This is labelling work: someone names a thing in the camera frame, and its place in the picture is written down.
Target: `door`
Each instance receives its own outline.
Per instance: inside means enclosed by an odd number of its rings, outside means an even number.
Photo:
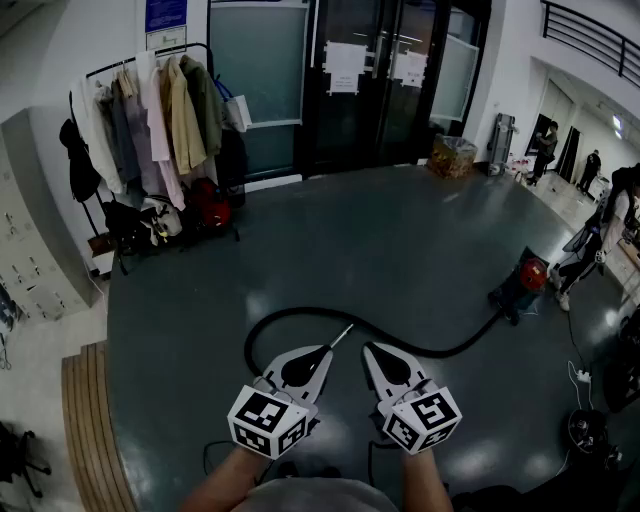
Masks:
[[[433,97],[428,71],[429,55],[438,51],[434,26],[439,12],[448,13],[448,2],[319,2],[305,82],[303,168],[320,174],[410,161],[418,118],[428,119]],[[335,43],[352,45],[354,52],[366,46],[349,92],[341,91],[339,74],[332,72]],[[409,68],[414,78],[403,80]]]

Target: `wall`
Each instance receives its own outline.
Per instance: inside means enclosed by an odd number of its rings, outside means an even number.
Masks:
[[[624,0],[562,0],[559,3],[609,24],[640,43],[637,35],[640,9]],[[511,150],[517,156],[522,155],[537,117],[538,109],[532,109],[532,105],[544,89],[545,66],[580,78],[640,118],[638,88],[590,57],[542,38],[542,24],[543,8],[538,0],[493,2],[480,79],[464,132],[465,138],[478,146],[478,160],[488,158],[486,144],[495,116],[500,112],[516,117],[521,133],[514,136]]]
[[[207,1],[189,0],[188,42],[207,41]],[[60,214],[85,259],[94,236],[69,188],[69,160],[58,140],[69,117],[69,84],[94,69],[145,49],[145,0],[58,0],[38,8],[0,38],[0,122],[32,107],[38,155]],[[204,60],[204,50],[190,52]],[[102,81],[110,81],[104,73]],[[110,194],[101,189],[101,196]],[[95,198],[87,206],[99,232],[106,230]]]
[[[576,119],[575,128],[580,131],[581,147],[576,158],[573,178],[579,179],[584,171],[587,157],[597,149],[602,161],[601,173],[611,178],[613,171],[640,162],[640,151],[625,140],[616,137],[611,126],[583,109]]]

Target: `clothes rack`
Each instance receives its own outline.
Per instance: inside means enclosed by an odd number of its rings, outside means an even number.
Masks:
[[[213,52],[211,51],[211,48],[207,44],[204,44],[204,43],[187,43],[187,44],[181,44],[179,46],[170,46],[169,48],[162,48],[160,50],[156,50],[156,56],[169,55],[169,54],[177,53],[177,52],[186,52],[187,48],[194,48],[194,47],[198,47],[198,46],[201,47],[201,48],[204,48],[205,50],[207,50],[207,71],[209,72],[209,75],[211,75],[211,77],[213,78]],[[102,73],[103,71],[108,71],[109,69],[117,68],[118,66],[122,66],[124,64],[129,63],[129,62],[134,62],[135,60],[136,60],[135,57],[131,57],[129,59],[125,59],[125,60],[121,60],[121,61],[118,61],[118,62],[114,62],[113,64],[110,64],[110,65],[105,66],[103,68],[96,69],[95,71],[92,71],[91,73],[87,73],[87,78],[92,77],[93,75],[97,75],[98,73]]]

